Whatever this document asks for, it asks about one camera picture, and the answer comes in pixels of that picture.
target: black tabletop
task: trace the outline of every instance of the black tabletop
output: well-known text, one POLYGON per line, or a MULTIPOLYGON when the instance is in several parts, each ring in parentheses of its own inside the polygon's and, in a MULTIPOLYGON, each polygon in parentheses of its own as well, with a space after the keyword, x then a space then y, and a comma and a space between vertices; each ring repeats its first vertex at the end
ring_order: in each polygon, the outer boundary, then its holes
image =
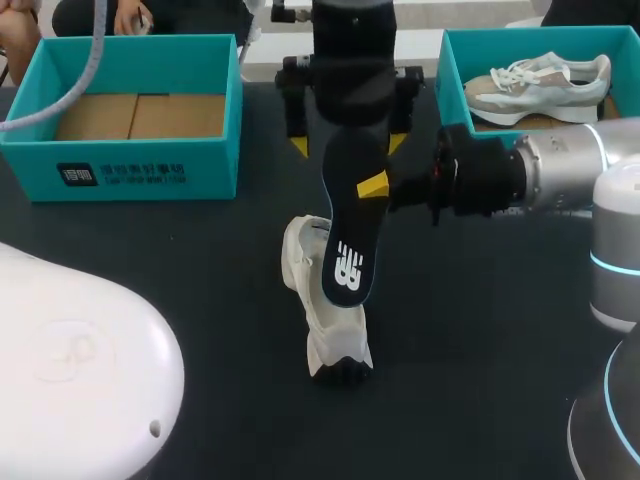
MULTIPOLYGON (((430 161, 431 89, 415 121, 407 170, 430 161)), ((231 202, 64 205, 30 205, 0 162, 0 241, 136 291, 175 331, 186 391, 153 480, 574 478, 571 404, 618 341, 589 311, 588 221, 392 215, 373 375, 323 388, 279 258, 291 218, 329 207, 272 86, 246 88, 240 161, 231 202)))

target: new balance logo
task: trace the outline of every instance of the new balance logo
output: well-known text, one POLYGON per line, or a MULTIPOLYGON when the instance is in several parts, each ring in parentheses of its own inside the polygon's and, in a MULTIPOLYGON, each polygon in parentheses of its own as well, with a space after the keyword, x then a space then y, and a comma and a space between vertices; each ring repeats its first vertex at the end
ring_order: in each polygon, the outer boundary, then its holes
POLYGON ((352 292, 360 288, 360 270, 362 255, 353 251, 342 242, 338 242, 338 253, 341 255, 336 260, 335 279, 338 285, 347 287, 352 292))

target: teal box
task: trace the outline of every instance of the teal box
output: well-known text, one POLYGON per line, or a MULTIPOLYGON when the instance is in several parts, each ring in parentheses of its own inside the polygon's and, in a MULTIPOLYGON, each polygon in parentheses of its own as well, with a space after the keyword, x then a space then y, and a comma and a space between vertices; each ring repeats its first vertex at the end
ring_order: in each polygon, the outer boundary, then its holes
POLYGON ((606 54, 613 67, 611 95, 622 117, 640 116, 640 40, 629 26, 447 30, 442 38, 436 98, 443 125, 464 123, 477 138, 500 137, 511 147, 523 130, 476 132, 463 85, 491 68, 555 52, 570 61, 606 54))
MULTIPOLYGON (((82 73, 90 47, 84 37, 41 41, 8 119, 62 97, 82 73)), ((242 122, 237 58, 233 35, 108 37, 87 90, 224 94, 221 137, 53 141, 57 115, 3 133, 0 149, 33 202, 232 199, 242 122)))

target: logo on box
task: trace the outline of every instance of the logo on box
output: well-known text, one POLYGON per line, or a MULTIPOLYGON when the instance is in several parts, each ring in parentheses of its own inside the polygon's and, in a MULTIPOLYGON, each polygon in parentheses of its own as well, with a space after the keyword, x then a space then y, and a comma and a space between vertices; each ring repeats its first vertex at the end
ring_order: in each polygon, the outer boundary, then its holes
POLYGON ((59 163, 58 172, 68 187, 95 187, 98 180, 88 163, 59 163))

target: shoelace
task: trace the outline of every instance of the shoelace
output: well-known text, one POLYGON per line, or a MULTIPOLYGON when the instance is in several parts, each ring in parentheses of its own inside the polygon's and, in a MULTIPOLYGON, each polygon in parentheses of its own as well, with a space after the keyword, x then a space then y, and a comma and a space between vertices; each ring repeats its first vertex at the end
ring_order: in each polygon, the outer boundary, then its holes
POLYGON ((521 65, 528 61, 529 60, 519 60, 509 65, 507 69, 492 68, 489 73, 491 74, 493 83, 503 92, 510 91, 511 87, 517 83, 520 85, 527 83, 536 85, 540 83, 540 78, 535 72, 522 68, 521 65))

